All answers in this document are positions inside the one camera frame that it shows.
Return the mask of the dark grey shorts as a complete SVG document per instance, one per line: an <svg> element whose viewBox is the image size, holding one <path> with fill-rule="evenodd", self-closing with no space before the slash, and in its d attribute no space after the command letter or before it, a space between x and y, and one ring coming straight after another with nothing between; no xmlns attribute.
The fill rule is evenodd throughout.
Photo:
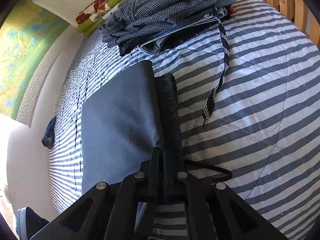
<svg viewBox="0 0 320 240"><path fill-rule="evenodd" d="M172 75L156 78L150 61L120 72L82 109L82 192L97 183L120 183L160 149L155 214L163 200L163 150L180 156L181 139Z"/></svg>

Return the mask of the blue white shoe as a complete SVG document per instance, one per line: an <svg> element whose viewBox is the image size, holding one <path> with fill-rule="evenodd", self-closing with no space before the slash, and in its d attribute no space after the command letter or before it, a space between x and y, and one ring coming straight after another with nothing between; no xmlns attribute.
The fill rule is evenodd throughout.
<svg viewBox="0 0 320 240"><path fill-rule="evenodd" d="M21 240L30 240L33 235L47 224L49 224L49 221L40 217L30 207L23 207L17 210L16 231Z"/></svg>

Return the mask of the blue black striped underwear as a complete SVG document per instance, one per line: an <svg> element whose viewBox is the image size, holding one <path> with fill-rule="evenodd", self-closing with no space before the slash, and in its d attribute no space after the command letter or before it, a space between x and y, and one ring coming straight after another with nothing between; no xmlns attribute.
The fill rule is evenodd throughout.
<svg viewBox="0 0 320 240"><path fill-rule="evenodd" d="M55 140L55 132L54 132L54 127L55 127L55 123L56 123L56 116L54 116L47 128L46 131L44 133L44 136L41 140L42 144L44 147L48 148L49 150L51 150L54 146L54 140Z"/></svg>

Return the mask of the striped blue white quilt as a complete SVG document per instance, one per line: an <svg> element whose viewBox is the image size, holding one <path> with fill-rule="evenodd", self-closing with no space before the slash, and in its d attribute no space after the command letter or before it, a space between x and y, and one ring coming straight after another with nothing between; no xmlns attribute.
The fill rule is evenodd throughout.
<svg viewBox="0 0 320 240"><path fill-rule="evenodd" d="M120 56L99 33L80 46L59 92L49 151L52 201L65 211L82 194L82 106L123 68L150 60L178 88L183 154L231 170L242 199L288 239L305 239L319 216L319 50L262 0L236 0L224 24L230 63L209 120L205 99L223 70L217 26L172 50Z"/></svg>

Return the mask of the green folded blanket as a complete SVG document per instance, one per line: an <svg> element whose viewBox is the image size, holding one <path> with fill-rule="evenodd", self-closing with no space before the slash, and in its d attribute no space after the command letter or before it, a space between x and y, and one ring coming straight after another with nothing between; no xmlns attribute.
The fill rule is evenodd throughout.
<svg viewBox="0 0 320 240"><path fill-rule="evenodd" d="M97 12L93 13L84 22L77 25L78 33L83 34L84 37L89 37L99 25L103 24L112 13L114 13L121 2L124 0L109 0L105 5L100 7Z"/></svg>

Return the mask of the folded dark clothes pile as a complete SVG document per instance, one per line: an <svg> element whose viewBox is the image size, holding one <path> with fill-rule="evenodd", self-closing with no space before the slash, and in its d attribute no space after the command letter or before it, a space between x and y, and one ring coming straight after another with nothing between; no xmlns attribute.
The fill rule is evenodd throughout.
<svg viewBox="0 0 320 240"><path fill-rule="evenodd" d="M102 42L121 56L136 47L149 54L174 48L220 22L235 0L125 0L99 27Z"/></svg>

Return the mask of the red cream folded blanket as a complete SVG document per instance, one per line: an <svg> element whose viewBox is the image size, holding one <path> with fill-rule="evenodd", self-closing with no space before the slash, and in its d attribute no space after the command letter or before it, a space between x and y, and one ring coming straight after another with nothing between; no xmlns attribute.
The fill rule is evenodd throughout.
<svg viewBox="0 0 320 240"><path fill-rule="evenodd" d="M81 11L76 17L76 23L80 24L89 18L93 13L97 12L100 7L106 4L109 0L95 0L88 5L83 11Z"/></svg>

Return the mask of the landscape wall tapestry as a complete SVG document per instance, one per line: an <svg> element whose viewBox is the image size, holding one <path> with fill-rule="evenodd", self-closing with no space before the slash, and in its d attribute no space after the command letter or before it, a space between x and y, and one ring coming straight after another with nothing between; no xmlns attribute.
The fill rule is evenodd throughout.
<svg viewBox="0 0 320 240"><path fill-rule="evenodd" d="M27 126L43 84L75 27L19 0L1 26L1 113Z"/></svg>

